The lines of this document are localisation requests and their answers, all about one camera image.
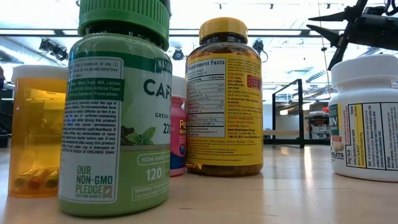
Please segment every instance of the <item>leaf illustration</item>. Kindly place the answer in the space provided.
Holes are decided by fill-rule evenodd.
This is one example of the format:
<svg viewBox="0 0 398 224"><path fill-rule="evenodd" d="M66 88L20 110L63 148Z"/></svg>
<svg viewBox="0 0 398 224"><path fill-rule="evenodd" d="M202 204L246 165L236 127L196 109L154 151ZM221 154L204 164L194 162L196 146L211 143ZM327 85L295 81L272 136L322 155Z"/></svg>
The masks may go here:
<svg viewBox="0 0 398 224"><path fill-rule="evenodd" d="M156 131L156 127L151 127L148 128L147 130L144 131L144 134L142 134L143 139L151 139Z"/></svg>
<svg viewBox="0 0 398 224"><path fill-rule="evenodd" d="M131 141L133 144L138 144L141 141L141 137L137 133L128 134L126 139Z"/></svg>
<svg viewBox="0 0 398 224"><path fill-rule="evenodd" d="M148 145L153 145L154 143L150 139L143 139L142 140L143 145L148 146Z"/></svg>

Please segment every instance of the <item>supplement bottle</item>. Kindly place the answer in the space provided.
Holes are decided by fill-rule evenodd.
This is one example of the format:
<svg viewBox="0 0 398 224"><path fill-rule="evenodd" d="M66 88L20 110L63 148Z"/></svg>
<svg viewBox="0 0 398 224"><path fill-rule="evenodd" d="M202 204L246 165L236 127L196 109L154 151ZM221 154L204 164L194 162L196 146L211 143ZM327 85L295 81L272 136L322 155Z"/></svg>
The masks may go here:
<svg viewBox="0 0 398 224"><path fill-rule="evenodd" d="M154 207L169 192L169 12L158 0L82 0L78 31L84 38L70 52L60 208L110 216Z"/></svg>
<svg viewBox="0 0 398 224"><path fill-rule="evenodd" d="M185 154L187 151L187 115L182 109L187 100L187 81L173 76L172 85L172 125L170 143L170 176L181 175L185 171Z"/></svg>
<svg viewBox="0 0 398 224"><path fill-rule="evenodd" d="M398 181L398 60L373 55L335 65L329 101L331 163L337 174Z"/></svg>
<svg viewBox="0 0 398 224"><path fill-rule="evenodd" d="M21 65L13 70L10 196L57 195L67 80L68 70L61 67Z"/></svg>
<svg viewBox="0 0 398 224"><path fill-rule="evenodd" d="M205 22L187 58L187 169L217 176L262 169L262 78L259 54L243 22Z"/></svg>

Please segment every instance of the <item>white wall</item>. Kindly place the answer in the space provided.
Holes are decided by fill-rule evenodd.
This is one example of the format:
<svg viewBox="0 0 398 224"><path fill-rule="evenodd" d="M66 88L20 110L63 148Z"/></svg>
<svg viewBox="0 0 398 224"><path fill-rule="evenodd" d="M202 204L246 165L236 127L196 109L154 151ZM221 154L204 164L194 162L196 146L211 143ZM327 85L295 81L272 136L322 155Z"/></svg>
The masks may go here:
<svg viewBox="0 0 398 224"><path fill-rule="evenodd" d="M262 104L262 128L272 130L272 103L264 102Z"/></svg>
<svg viewBox="0 0 398 224"><path fill-rule="evenodd" d="M298 131L299 116L277 115L275 118L276 130ZM276 136L277 139L295 139L296 136Z"/></svg>
<svg viewBox="0 0 398 224"><path fill-rule="evenodd" d="M278 115L275 118L276 130L298 131L299 116ZM262 125L263 129L272 130L272 103L264 102L262 104ZM295 139L297 136L276 136L277 139Z"/></svg>

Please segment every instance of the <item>ceiling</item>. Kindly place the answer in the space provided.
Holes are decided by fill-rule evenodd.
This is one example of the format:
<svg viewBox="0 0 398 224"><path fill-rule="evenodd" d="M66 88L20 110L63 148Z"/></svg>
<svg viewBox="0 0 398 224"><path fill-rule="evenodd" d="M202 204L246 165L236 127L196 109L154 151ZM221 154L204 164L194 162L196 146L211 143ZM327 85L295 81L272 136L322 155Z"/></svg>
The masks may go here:
<svg viewBox="0 0 398 224"><path fill-rule="evenodd" d="M170 48L167 53L171 56L176 48L181 48L184 55L188 55L199 46L197 35L198 28L208 19L221 16L229 16L241 19L249 27L250 37L248 45L261 40L269 59L263 63L262 76L264 82L264 94L273 93L283 84L290 83L297 78L303 82L321 83L319 88L328 83L328 74L325 71L326 64L330 61L335 49L329 47L329 42L317 37L316 33L310 33L307 37L281 37L288 30L307 29L307 24L320 25L319 22L308 21L309 17L324 16L341 12L346 6L352 6L356 0L171 0L172 17L170 19ZM383 6L384 0L369 0L368 6ZM78 6L75 0L0 0L0 34L1 29L50 29L40 32L52 32L51 29L73 29L65 32L76 34L78 27ZM324 22L323 27L343 30L345 22ZM39 50L41 37L0 37L2 42L11 41L23 49L35 54L41 63L43 60L55 61L51 55L44 55ZM52 37L52 42L66 47L68 50L79 37ZM320 49L328 47L325 52ZM355 58L362 54L370 53L368 47L349 45L345 59ZM377 50L395 54L395 52ZM66 66L63 61L58 64ZM174 75L185 76L185 61L173 61Z"/></svg>

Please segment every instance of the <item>white bottle cap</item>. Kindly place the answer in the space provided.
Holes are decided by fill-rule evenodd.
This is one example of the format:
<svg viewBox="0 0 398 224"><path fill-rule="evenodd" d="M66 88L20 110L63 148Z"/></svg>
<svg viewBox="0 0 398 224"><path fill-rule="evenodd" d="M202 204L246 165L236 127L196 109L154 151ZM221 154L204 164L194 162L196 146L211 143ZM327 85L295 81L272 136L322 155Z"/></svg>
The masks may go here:
<svg viewBox="0 0 398 224"><path fill-rule="evenodd" d="M184 78L173 75L172 97L181 98L182 101L187 100L187 81Z"/></svg>
<svg viewBox="0 0 398 224"><path fill-rule="evenodd" d="M331 84L335 88L341 82L358 78L398 80L398 58L393 55L370 55L340 62L331 68Z"/></svg>
<svg viewBox="0 0 398 224"><path fill-rule="evenodd" d="M68 80L69 72L67 68L50 65L20 65L12 70L11 80L17 78L59 78Z"/></svg>

